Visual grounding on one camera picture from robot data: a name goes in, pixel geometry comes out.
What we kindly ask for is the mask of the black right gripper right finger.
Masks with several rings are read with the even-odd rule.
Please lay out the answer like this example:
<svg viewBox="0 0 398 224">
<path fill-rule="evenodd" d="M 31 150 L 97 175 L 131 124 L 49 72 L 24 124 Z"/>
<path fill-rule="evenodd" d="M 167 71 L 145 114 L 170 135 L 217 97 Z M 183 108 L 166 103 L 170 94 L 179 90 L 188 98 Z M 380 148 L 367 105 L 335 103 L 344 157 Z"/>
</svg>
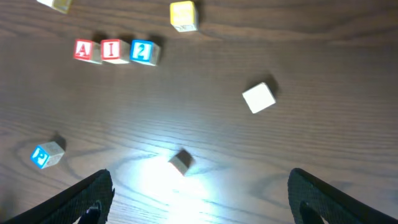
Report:
<svg viewBox="0 0 398 224">
<path fill-rule="evenodd" d="M 287 186 L 296 224 L 397 224 L 397 219 L 350 197 L 303 169 L 291 170 Z"/>
</svg>

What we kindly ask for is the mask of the red letter A block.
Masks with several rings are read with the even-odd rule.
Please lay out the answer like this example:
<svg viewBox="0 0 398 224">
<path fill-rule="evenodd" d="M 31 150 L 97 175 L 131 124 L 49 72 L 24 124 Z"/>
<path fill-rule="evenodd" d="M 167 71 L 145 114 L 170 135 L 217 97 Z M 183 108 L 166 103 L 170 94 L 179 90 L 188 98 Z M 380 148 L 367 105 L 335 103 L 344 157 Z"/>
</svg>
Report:
<svg viewBox="0 0 398 224">
<path fill-rule="evenodd" d="M 102 64 L 101 45 L 92 40 L 76 39 L 73 58 L 84 62 Z"/>
</svg>

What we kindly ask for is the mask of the red letter I block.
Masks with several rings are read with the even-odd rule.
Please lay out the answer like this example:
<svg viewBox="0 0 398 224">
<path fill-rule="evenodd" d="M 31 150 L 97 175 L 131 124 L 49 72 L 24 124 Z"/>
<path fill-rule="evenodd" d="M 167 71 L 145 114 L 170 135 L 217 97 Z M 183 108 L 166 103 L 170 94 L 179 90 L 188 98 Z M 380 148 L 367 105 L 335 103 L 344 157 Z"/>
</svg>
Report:
<svg viewBox="0 0 398 224">
<path fill-rule="evenodd" d="M 102 61 L 113 64 L 130 63 L 131 45 L 121 39 L 106 39 L 101 41 Z"/>
</svg>

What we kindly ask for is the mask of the blue number 2 block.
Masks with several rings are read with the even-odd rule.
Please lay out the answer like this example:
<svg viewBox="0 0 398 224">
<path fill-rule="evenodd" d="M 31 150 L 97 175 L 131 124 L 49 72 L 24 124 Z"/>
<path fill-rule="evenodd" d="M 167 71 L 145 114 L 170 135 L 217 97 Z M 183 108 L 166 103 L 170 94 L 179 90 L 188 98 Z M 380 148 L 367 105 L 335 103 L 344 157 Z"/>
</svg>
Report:
<svg viewBox="0 0 398 224">
<path fill-rule="evenodd" d="M 160 47 L 152 41 L 134 39 L 131 44 L 130 60 L 144 65 L 156 66 Z"/>
</svg>

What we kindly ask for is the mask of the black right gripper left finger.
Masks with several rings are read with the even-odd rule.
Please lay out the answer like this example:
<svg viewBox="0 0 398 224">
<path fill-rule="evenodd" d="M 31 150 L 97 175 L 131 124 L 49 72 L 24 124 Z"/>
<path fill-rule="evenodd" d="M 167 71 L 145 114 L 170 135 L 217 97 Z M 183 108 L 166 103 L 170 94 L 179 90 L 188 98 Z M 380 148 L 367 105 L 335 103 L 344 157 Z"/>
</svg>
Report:
<svg viewBox="0 0 398 224">
<path fill-rule="evenodd" d="M 3 224 L 58 223 L 70 224 L 80 219 L 90 207 L 99 203 L 96 223 L 105 224 L 114 197 L 111 174 L 101 169 L 47 201 L 21 213 Z"/>
</svg>

